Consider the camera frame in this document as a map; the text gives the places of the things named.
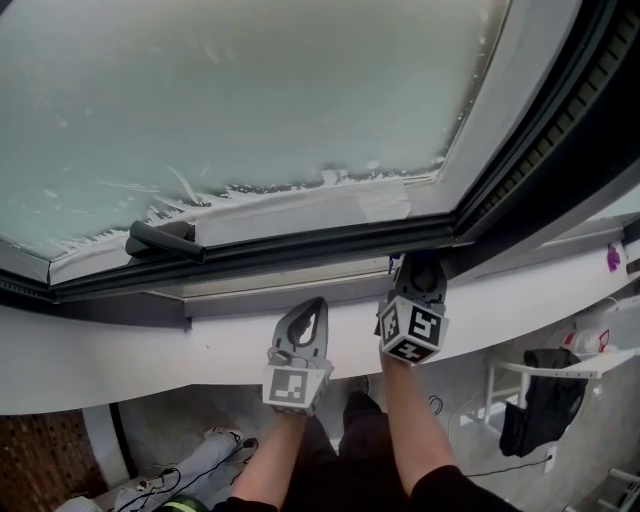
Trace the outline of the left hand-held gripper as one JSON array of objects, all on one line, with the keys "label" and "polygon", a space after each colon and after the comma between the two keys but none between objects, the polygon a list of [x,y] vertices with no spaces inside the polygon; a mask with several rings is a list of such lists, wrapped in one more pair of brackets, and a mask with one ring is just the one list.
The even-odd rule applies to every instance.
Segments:
[{"label": "left hand-held gripper", "polygon": [[328,331],[328,304],[322,297],[295,306],[278,321],[263,377],[263,403],[274,412],[315,414],[334,369],[324,359]]}]

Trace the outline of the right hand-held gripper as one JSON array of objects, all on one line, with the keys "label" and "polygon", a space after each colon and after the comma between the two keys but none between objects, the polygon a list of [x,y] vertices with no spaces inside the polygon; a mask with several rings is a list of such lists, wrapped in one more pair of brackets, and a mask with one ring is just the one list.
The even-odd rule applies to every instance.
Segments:
[{"label": "right hand-held gripper", "polygon": [[420,253],[405,253],[393,291],[379,303],[374,334],[380,352],[411,366],[437,355],[449,327],[446,290],[446,275],[436,256],[427,255],[422,262]]}]

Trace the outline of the black window frame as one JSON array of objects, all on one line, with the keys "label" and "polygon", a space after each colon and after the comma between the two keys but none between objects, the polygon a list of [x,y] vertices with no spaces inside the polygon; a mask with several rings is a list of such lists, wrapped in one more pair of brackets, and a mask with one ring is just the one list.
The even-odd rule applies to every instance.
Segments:
[{"label": "black window frame", "polygon": [[0,307],[188,327],[423,250],[457,283],[638,185],[640,0],[0,0]]}]

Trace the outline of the person's right forearm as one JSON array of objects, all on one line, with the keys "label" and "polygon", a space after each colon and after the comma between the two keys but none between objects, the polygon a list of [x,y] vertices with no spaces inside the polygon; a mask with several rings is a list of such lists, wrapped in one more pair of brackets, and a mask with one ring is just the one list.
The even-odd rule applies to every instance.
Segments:
[{"label": "person's right forearm", "polygon": [[448,437],[423,396],[413,368],[381,355],[383,381],[397,471],[407,495],[427,474],[455,460]]}]

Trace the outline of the person's left forearm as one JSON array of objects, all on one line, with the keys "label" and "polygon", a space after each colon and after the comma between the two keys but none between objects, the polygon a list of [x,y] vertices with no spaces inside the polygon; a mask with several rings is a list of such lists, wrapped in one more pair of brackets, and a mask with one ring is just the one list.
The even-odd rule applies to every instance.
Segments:
[{"label": "person's left forearm", "polygon": [[289,484],[308,417],[278,415],[265,439],[233,485],[231,496],[280,509]]}]

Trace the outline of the person's black trousers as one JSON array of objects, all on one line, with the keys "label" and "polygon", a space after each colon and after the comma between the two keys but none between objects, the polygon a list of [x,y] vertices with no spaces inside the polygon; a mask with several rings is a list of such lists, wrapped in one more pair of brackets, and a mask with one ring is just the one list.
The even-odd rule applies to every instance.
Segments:
[{"label": "person's black trousers", "polygon": [[348,397],[334,449],[320,421],[307,421],[281,512],[405,512],[387,414],[362,391]]}]

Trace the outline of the black bag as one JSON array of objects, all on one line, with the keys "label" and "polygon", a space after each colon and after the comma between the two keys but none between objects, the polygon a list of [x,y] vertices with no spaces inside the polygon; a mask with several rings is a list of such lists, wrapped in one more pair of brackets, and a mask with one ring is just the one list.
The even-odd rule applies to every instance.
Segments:
[{"label": "black bag", "polygon": [[558,441],[576,417],[586,385],[586,379],[533,376],[526,407],[506,405],[501,453],[523,458],[539,446]]}]

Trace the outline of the white rack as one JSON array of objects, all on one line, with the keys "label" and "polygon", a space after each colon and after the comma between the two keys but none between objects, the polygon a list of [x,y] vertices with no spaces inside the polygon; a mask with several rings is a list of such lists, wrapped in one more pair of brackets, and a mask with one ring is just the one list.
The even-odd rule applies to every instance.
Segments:
[{"label": "white rack", "polygon": [[615,349],[588,354],[577,364],[561,369],[534,368],[493,357],[488,360],[485,387],[449,416],[447,436],[451,437],[452,422],[459,420],[461,426],[482,424],[494,437],[499,438],[500,432],[491,425],[491,417],[505,411],[509,404],[524,409],[527,405],[526,393],[533,377],[600,380],[606,373],[634,357],[640,357],[640,348]]}]

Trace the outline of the person's black shirt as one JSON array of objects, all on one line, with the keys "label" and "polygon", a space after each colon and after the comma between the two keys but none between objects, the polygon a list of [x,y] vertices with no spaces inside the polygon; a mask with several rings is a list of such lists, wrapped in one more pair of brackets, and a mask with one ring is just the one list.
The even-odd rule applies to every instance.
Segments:
[{"label": "person's black shirt", "polygon": [[473,483],[455,466],[427,474],[407,494],[392,466],[335,460],[293,477],[281,508],[230,497],[211,512],[521,511]]}]

